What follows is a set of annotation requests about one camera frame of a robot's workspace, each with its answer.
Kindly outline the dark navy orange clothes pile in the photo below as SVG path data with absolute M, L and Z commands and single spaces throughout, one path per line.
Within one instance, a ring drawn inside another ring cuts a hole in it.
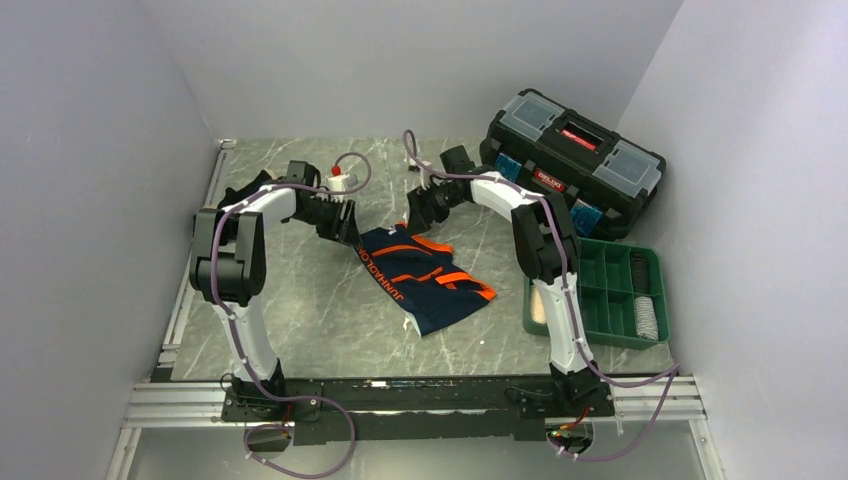
M 425 337 L 488 306 L 496 291 L 454 263 L 448 244 L 412 235 L 403 222 L 361 235 L 356 255 Z

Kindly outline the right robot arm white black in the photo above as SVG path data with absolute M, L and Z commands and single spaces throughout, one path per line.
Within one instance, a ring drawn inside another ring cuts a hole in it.
M 421 173 L 420 186 L 407 195 L 409 232 L 429 230 L 465 202 L 508 220 L 518 264 L 535 285 L 547 322 L 551 391 L 546 403 L 564 415 L 613 415 L 610 388 L 587 345 L 578 299 L 580 241 L 564 200 L 475 166 L 462 147 L 444 152 L 441 171 L 420 159 L 411 136 L 405 137 L 404 147 Z

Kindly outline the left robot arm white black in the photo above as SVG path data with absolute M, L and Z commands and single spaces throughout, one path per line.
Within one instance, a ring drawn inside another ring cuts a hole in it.
M 367 183 L 339 165 L 323 178 L 314 165 L 292 161 L 284 175 L 263 170 L 243 187 L 227 189 L 216 206 L 194 217 L 189 283 L 211 304 L 236 361 L 229 400 L 261 419 L 279 417 L 288 402 L 260 298 L 267 278 L 265 233 L 295 220 L 313 226 L 322 239 L 358 246 L 350 196 Z

